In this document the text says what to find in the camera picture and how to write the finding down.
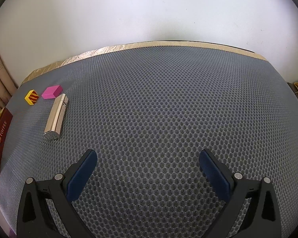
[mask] yellow and red striped cube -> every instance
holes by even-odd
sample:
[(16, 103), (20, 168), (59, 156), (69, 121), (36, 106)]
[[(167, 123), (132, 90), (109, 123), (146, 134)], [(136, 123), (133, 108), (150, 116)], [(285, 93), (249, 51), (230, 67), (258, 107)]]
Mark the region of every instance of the yellow and red striped cube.
[(35, 104), (38, 98), (39, 98), (39, 95), (33, 89), (29, 91), (29, 93), (25, 96), (24, 99), (26, 100), (26, 102), (28, 102), (29, 105), (32, 106)]

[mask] pink block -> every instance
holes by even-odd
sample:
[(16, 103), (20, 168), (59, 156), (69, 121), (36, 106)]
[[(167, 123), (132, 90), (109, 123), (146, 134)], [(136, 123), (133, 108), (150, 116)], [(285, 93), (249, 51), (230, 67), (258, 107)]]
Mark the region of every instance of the pink block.
[(51, 86), (46, 88), (46, 90), (42, 94), (42, 97), (44, 99), (56, 98), (59, 94), (61, 94), (62, 91), (63, 88), (60, 85)]

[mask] gray mesh mat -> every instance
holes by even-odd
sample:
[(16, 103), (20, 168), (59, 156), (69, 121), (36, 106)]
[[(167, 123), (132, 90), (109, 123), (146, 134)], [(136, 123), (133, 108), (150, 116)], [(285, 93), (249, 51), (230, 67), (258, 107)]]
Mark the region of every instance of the gray mesh mat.
[[(29, 106), (24, 96), (56, 84), (69, 104), (61, 138), (47, 141), (53, 100)], [(266, 61), (208, 48), (125, 50), (41, 75), (7, 107), (0, 208), (14, 230), (25, 179), (65, 172), (89, 148), (99, 161), (73, 205), (96, 237), (201, 237), (223, 206), (199, 170), (203, 147), (233, 172), (272, 179), (283, 237), (298, 224), (298, 101)]]

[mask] blue gripper pad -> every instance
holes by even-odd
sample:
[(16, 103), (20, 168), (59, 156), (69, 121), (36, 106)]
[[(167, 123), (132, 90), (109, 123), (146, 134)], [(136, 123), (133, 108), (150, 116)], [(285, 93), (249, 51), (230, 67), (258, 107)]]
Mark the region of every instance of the blue gripper pad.
[(80, 165), (72, 179), (68, 182), (66, 198), (72, 202), (78, 199), (85, 187), (89, 177), (93, 173), (97, 164), (97, 154), (91, 150), (84, 162)]
[(228, 202), (231, 198), (230, 183), (226, 180), (205, 150), (200, 152), (199, 162), (201, 171), (203, 171), (207, 176), (207, 179), (212, 185), (218, 198)]

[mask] white wall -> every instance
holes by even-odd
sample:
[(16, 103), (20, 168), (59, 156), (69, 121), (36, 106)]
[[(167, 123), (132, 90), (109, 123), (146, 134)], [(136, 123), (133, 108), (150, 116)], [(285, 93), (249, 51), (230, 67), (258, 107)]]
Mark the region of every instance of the white wall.
[(149, 40), (248, 49), (285, 80), (298, 80), (298, 9), (291, 0), (6, 0), (0, 9), (0, 54), (18, 84), (55, 61)]

